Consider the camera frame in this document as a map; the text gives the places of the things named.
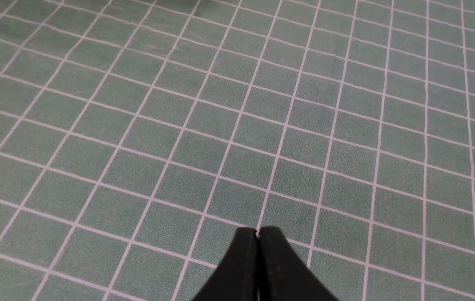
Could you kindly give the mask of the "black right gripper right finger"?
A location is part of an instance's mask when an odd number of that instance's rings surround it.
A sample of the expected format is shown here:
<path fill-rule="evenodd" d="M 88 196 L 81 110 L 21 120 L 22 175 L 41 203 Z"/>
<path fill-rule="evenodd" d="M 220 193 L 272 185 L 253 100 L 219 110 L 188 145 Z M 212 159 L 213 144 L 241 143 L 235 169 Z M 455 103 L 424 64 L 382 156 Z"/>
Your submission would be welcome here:
<path fill-rule="evenodd" d="M 258 247 L 259 300 L 338 300 L 298 257 L 279 227 L 262 227 Z"/>

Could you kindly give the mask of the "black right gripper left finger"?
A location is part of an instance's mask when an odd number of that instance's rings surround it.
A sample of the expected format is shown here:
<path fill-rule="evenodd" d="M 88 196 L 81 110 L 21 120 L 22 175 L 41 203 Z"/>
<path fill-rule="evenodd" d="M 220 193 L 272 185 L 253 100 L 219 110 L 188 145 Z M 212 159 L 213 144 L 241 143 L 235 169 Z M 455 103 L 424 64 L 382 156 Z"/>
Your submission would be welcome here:
<path fill-rule="evenodd" d="M 257 301 L 259 244 L 256 230 L 236 229 L 229 248 L 194 301 Z"/>

